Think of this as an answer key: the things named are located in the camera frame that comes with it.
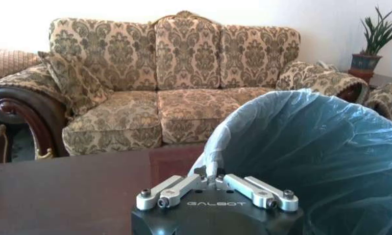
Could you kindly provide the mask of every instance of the floral patterned sofa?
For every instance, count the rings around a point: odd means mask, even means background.
[[[287,27],[220,25],[187,11],[148,24],[69,18],[52,22],[49,42],[42,64],[0,79],[0,120],[29,124],[38,154],[204,142],[273,90],[357,103],[367,93],[363,80],[295,61]]]
[[[372,90],[364,105],[392,120],[392,83]]]

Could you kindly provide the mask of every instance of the white wall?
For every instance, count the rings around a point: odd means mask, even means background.
[[[300,31],[299,59],[323,60],[347,70],[351,54],[365,47],[360,18],[392,0],[0,0],[0,48],[48,49],[54,18],[84,17],[148,22],[189,10],[223,24],[289,26]],[[392,41],[381,49],[376,73],[392,76]]]

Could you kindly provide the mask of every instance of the plant pot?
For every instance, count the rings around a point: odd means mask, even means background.
[[[373,70],[381,56],[363,54],[353,54],[352,56],[352,65],[348,73],[369,83],[371,77],[373,76]]]

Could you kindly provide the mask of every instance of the metal bracket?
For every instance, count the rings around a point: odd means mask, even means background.
[[[219,175],[215,180],[216,189],[232,189],[252,199],[253,205],[260,208],[273,209],[279,207],[285,212],[297,210],[297,197],[291,190],[280,191],[252,176],[241,179],[233,174]],[[208,180],[199,174],[183,178],[173,175],[152,189],[145,189],[136,196],[136,207],[149,210],[156,205],[169,208],[180,204],[181,197],[192,189],[208,187]]]
[[[165,188],[173,186],[181,180],[181,176],[173,175],[152,189],[144,189],[143,192],[136,196],[136,207],[141,211],[152,209],[156,206],[161,191]]]
[[[169,208],[180,204],[180,198],[192,189],[201,189],[203,182],[201,177],[197,174],[188,176],[181,182],[179,182],[172,188],[167,188],[161,191],[159,199],[159,207]]]

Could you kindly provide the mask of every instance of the wooden table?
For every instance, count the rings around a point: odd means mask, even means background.
[[[371,78],[371,81],[369,81],[371,89],[375,89],[376,87],[380,87],[391,82],[392,82],[392,77],[388,77],[388,76],[384,76],[380,74],[375,74],[373,77]]]
[[[137,193],[187,174],[196,145],[0,164],[0,235],[129,235]]]

